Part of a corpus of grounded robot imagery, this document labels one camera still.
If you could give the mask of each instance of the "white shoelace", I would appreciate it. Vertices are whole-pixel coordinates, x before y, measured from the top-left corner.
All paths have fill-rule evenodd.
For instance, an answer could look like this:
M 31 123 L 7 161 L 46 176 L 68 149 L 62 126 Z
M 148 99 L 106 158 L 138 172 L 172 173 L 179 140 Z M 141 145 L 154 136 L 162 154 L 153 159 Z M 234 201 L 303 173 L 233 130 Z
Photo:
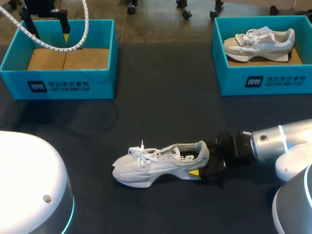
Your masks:
M 161 153 L 168 151 L 172 148 L 172 146 L 169 146 L 167 148 L 164 148 L 162 150 L 158 149 L 144 149 L 143 141 L 141 144 L 141 147 L 130 147 L 128 150 L 128 154 L 132 154 L 133 156 L 137 157 L 137 167 L 145 167 L 146 164 L 150 165 L 152 162 L 158 162 L 158 157 L 161 156 Z
M 236 34 L 235 38 L 236 41 L 239 43 L 240 46 L 242 46 L 245 42 L 259 42 L 260 40 L 257 40 L 257 36 L 253 35 L 251 32 L 253 32 L 255 29 L 250 29 L 247 31 L 246 34 Z

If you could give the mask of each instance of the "black table surface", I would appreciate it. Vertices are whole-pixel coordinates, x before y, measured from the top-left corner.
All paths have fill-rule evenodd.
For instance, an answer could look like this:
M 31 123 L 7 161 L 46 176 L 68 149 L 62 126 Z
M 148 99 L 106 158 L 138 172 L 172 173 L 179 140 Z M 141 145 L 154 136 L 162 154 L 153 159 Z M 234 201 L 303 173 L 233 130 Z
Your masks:
M 229 170 L 223 190 L 175 178 L 128 188 L 111 165 L 141 140 L 163 148 L 311 118 L 311 100 L 221 97 L 208 43 L 121 44 L 114 100 L 14 101 L 1 80 L 0 129 L 36 135 L 60 153 L 75 234 L 275 234 L 274 165 Z

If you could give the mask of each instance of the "white spiral cable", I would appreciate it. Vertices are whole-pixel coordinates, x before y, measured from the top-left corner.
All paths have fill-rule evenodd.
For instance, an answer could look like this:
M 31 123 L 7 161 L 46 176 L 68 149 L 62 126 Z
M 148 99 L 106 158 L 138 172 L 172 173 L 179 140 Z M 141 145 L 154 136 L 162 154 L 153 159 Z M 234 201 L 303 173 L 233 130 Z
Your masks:
M 84 25 L 84 32 L 82 35 L 81 40 L 74 46 L 70 47 L 70 48 L 57 48 L 54 47 L 52 45 L 48 45 L 46 43 L 44 43 L 43 41 L 39 40 L 38 38 L 34 37 L 30 32 L 27 31 L 27 29 L 25 29 L 19 22 L 17 22 L 16 19 L 13 18 L 13 16 L 11 16 L 3 7 L 0 6 L 0 12 L 4 13 L 5 16 L 7 16 L 9 18 L 9 20 L 11 20 L 11 22 L 13 24 L 15 24 L 24 34 L 26 34 L 31 40 L 33 40 L 34 42 L 38 43 L 39 45 L 50 49 L 50 50 L 55 50 L 55 51 L 59 51 L 59 52 L 70 52 L 70 51 L 74 51 L 77 50 L 78 48 L 80 48 L 84 42 L 86 41 L 86 38 L 88 36 L 88 31 L 89 31 L 89 12 L 88 12 L 88 7 L 87 7 L 87 3 L 85 0 L 81 0 L 82 4 L 83 4 L 83 10 L 84 10 L 84 17 L 85 17 L 85 25 Z

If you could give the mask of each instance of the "shoe tongue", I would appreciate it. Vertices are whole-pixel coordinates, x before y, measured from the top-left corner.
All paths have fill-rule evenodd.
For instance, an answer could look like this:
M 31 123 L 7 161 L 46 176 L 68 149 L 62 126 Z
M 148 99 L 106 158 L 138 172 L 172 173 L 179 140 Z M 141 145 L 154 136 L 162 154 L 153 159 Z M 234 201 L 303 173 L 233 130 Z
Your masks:
M 170 155 L 177 160 L 180 160 L 180 150 L 178 147 L 173 147 L 168 151 L 163 152 L 161 155 Z
M 180 160 L 181 154 L 180 154 L 180 150 L 178 147 L 173 147 L 171 149 L 171 155 L 172 157 L 174 157 L 176 160 Z
M 267 33 L 267 34 L 263 34 L 261 36 L 256 37 L 256 39 L 262 39 L 262 40 L 267 40 L 269 38 L 272 38 L 272 40 L 275 41 L 275 36 L 273 33 Z
M 262 34 L 267 34 L 267 33 L 270 33 L 270 32 L 272 32 L 272 30 L 271 30 L 270 28 L 268 28 L 267 26 L 265 26 L 265 27 L 263 27 L 263 28 L 259 28 L 259 29 L 257 29 L 257 30 L 254 30 L 254 31 L 252 32 L 252 34 L 257 35 L 257 36 L 260 36 L 260 35 L 262 35 Z

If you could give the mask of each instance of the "blue box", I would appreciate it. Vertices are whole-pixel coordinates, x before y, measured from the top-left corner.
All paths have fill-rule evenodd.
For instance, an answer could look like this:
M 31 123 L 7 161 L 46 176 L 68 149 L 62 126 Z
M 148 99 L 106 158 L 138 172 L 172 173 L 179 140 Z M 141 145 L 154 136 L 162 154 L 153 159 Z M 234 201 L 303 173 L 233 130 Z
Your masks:
M 34 21 L 45 43 L 71 47 L 79 42 L 84 20 L 69 20 L 71 32 L 65 43 L 58 20 Z M 15 100 L 27 99 L 111 99 L 114 98 L 118 43 L 114 20 L 90 20 L 82 48 L 109 48 L 107 69 L 27 71 L 33 50 L 41 48 L 18 29 L 0 66 L 0 75 Z M 76 89 L 53 89 L 53 83 L 82 84 Z
M 264 26 L 274 31 L 292 28 L 303 65 L 230 67 L 223 41 Z M 211 51 L 223 96 L 312 93 L 312 25 L 305 16 L 216 18 Z

